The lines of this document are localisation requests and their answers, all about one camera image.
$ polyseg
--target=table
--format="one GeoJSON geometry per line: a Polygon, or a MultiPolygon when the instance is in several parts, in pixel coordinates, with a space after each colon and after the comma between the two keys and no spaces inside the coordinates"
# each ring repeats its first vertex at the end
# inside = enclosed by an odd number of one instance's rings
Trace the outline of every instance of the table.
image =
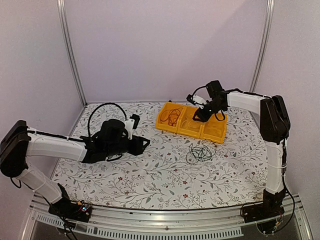
{"type": "MultiPolygon", "coordinates": [[[[164,103],[122,102],[127,116],[138,114],[135,135],[151,140],[139,156],[83,164],[60,159],[52,180],[62,184],[70,198],[95,205],[133,209],[206,209],[261,201],[267,182],[265,143],[250,113],[239,108],[227,112],[223,144],[161,131],[156,118],[164,103]],[[205,144],[211,160],[187,163],[189,146],[205,144]]],[[[87,122],[98,104],[89,104],[73,136],[87,136],[87,122]]],[[[115,106],[100,108],[92,118],[91,133],[108,119],[124,120],[115,106]]]]}

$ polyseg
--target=white wall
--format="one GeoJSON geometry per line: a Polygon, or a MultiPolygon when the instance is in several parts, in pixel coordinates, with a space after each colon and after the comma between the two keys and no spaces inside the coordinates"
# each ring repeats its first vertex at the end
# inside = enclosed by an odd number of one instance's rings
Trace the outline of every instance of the white wall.
{"type": "MultiPolygon", "coordinates": [[[[57,2],[1,1],[0,139],[19,119],[42,131],[67,134],[81,104],[60,27],[57,2]]],[[[49,174],[49,159],[33,159],[49,174]]],[[[0,239],[16,240],[32,198],[0,173],[0,239]]]]}
{"type": "Polygon", "coordinates": [[[256,92],[282,95],[291,121],[287,181],[320,239],[320,0],[279,0],[256,92]]]}
{"type": "Polygon", "coordinates": [[[219,79],[249,90],[266,0],[68,0],[88,102],[185,100],[219,79]]]}

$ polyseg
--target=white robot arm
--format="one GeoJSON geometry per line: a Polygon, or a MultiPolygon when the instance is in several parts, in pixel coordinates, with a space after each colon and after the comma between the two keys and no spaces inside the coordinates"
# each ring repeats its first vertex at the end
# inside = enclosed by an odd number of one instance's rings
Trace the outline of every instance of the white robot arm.
{"type": "Polygon", "coordinates": [[[248,110],[260,116],[260,133],[267,150],[268,176],[263,192],[263,203],[243,208],[246,222],[258,221],[264,218],[284,213],[282,200],[286,195],[284,173],[287,169],[287,139],[290,121],[284,100],[281,96],[264,96],[256,93],[243,92],[239,89],[224,90],[218,80],[211,81],[206,86],[199,87],[186,98],[190,103],[199,106],[193,116],[194,121],[207,122],[212,115],[228,107],[248,110]],[[211,101],[195,95],[196,91],[206,88],[211,101]]]}
{"type": "Polygon", "coordinates": [[[26,157],[48,156],[93,164],[119,159],[110,158],[123,153],[140,155],[150,140],[133,135],[139,119],[135,114],[125,122],[110,119],[103,122],[100,131],[92,137],[80,138],[37,131],[19,120],[1,141],[0,170],[5,176],[16,178],[41,194],[50,205],[49,213],[88,222],[91,204],[72,202],[62,185],[51,181],[31,163],[27,163],[26,157]]]}

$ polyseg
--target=tangled wire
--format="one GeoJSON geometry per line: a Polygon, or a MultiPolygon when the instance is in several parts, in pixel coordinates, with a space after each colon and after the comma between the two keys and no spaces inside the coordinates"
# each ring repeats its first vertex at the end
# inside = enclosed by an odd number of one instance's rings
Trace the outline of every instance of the tangled wire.
{"type": "Polygon", "coordinates": [[[182,107],[165,110],[160,116],[161,123],[168,122],[169,126],[175,127],[180,117],[181,110],[182,110],[182,107]]]}
{"type": "Polygon", "coordinates": [[[201,141],[202,146],[194,146],[193,143],[189,145],[189,152],[185,156],[185,160],[188,164],[196,164],[197,162],[206,162],[212,160],[213,156],[216,154],[217,145],[210,139],[203,139],[201,141]],[[206,143],[212,143],[214,145],[214,150],[211,151],[206,143]]]}

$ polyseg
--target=yellow bin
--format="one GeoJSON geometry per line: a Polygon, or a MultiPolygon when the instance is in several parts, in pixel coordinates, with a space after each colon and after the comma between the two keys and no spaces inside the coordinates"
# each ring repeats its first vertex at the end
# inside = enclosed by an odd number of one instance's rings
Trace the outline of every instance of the yellow bin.
{"type": "Polygon", "coordinates": [[[182,134],[197,139],[210,139],[215,143],[223,144],[227,131],[227,118],[218,121],[212,116],[207,122],[193,121],[197,110],[193,106],[185,106],[173,102],[166,102],[156,118],[155,127],[172,133],[182,134]]]}

